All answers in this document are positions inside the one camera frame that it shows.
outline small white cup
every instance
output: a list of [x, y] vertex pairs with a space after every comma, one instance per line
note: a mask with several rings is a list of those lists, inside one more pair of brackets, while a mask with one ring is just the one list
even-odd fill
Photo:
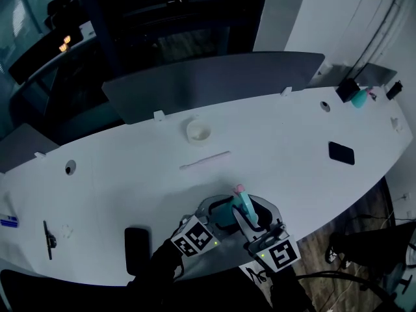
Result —
[[209, 141], [211, 127], [207, 123], [195, 119], [187, 125], [187, 136], [190, 144], [202, 147]]

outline white stick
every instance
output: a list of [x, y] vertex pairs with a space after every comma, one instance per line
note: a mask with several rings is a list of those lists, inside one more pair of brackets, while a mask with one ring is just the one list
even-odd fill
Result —
[[187, 168], [190, 168], [191, 166], [194, 166], [194, 165], [197, 165], [197, 164], [203, 164], [203, 163], [206, 163], [206, 162], [210, 162], [210, 161], [213, 161], [215, 159], [220, 159], [220, 158], [228, 156], [228, 155], [231, 155], [231, 152], [230, 151], [225, 151], [225, 152], [219, 153], [217, 155], [213, 155], [213, 156], [210, 156], [210, 157], [206, 157], [204, 159], [200, 159], [198, 162], [180, 166], [179, 169], [180, 170], [186, 170]]

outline white table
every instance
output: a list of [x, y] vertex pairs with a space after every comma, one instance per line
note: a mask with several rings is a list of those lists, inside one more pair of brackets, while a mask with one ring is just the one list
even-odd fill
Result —
[[[411, 142], [396, 101], [388, 101], [382, 89], [375, 93], [377, 102], [368, 99], [361, 109], [342, 103], [333, 88], [255, 97], [172, 114], [163, 122], [123, 125], [66, 144], [2, 178], [0, 213], [9, 213], [11, 203], [20, 227], [0, 227], [0, 257], [61, 280], [125, 285], [133, 278], [125, 269], [125, 228], [150, 227], [155, 250], [184, 214], [208, 196], [230, 193], [238, 183], [277, 205], [289, 233], [301, 239], [362, 197]], [[330, 112], [321, 109], [321, 101]], [[213, 128], [211, 143], [203, 148], [185, 138], [186, 122], [196, 114]], [[392, 128], [391, 118], [399, 119], [401, 132]], [[331, 160], [329, 141], [351, 147], [356, 164]], [[232, 152], [228, 158], [179, 170], [227, 150]], [[67, 176], [70, 159], [77, 169]], [[58, 242], [52, 261], [43, 220]], [[222, 268], [230, 259], [250, 260], [245, 253], [223, 253], [217, 251]], [[201, 259], [194, 263], [208, 272], [220, 270], [206, 270]]]

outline teal handle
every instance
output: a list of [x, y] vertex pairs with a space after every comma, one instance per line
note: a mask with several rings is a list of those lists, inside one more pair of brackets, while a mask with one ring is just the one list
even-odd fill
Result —
[[248, 196], [247, 192], [240, 192], [239, 197], [242, 201], [243, 209], [247, 212], [248, 218], [250, 219], [250, 221], [252, 221], [253, 224], [257, 224], [258, 217], [254, 211], [252, 201]]
[[353, 106], [355, 106], [357, 109], [362, 107], [367, 100], [367, 91], [360, 90], [352, 99], [351, 103]]

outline black device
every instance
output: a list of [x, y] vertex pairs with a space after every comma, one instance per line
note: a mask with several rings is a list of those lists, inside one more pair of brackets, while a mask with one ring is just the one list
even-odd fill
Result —
[[354, 165], [356, 160], [354, 158], [354, 150], [338, 143], [330, 142], [328, 144], [330, 151], [330, 159], [346, 164]]
[[350, 101], [358, 92], [359, 86], [353, 79], [344, 80], [336, 90], [341, 101], [346, 103]]
[[393, 85], [390, 89], [390, 91], [386, 94], [387, 98], [389, 99], [389, 101], [391, 101], [394, 97], [396, 97], [396, 95], [402, 91], [403, 85], [402, 83], [396, 82], [395, 85]]
[[138, 276], [150, 261], [150, 236], [146, 229], [124, 230], [125, 266], [130, 275]]

